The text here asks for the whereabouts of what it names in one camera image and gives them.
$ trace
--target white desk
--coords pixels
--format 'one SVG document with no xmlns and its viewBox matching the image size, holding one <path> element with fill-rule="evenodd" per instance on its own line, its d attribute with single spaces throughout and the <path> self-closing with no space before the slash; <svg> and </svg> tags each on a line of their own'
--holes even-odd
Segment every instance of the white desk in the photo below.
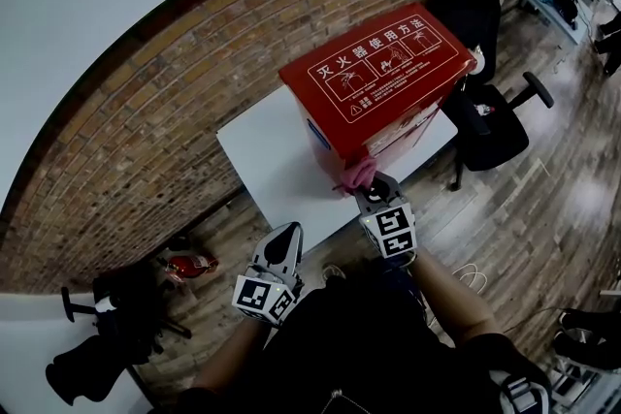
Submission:
<svg viewBox="0 0 621 414">
<path fill-rule="evenodd" d="M 456 134 L 457 128 L 439 111 L 416 145 L 384 172 L 403 181 Z M 333 191 L 333 181 L 315 162 L 287 86 L 233 119 L 217 138 L 270 226 L 302 224 L 303 252 L 360 214 L 354 198 Z"/>
<path fill-rule="evenodd" d="M 501 5 L 505 2 L 505 0 L 500 0 Z M 578 0 L 578 17 L 575 19 L 577 23 L 577 29 L 572 29 L 565 20 L 559 15 L 558 11 L 554 9 L 554 6 L 550 6 L 549 4 L 545 4 L 540 0 L 528 0 L 529 3 L 533 4 L 539 11 L 547 18 L 549 21 L 563 33 L 569 40 L 572 41 L 572 44 L 575 46 L 580 45 L 582 40 L 584 40 L 585 35 L 588 33 L 589 29 L 584 22 L 583 17 L 586 18 L 588 22 L 591 22 L 593 18 L 593 13 L 591 10 L 582 2 Z"/>
</svg>

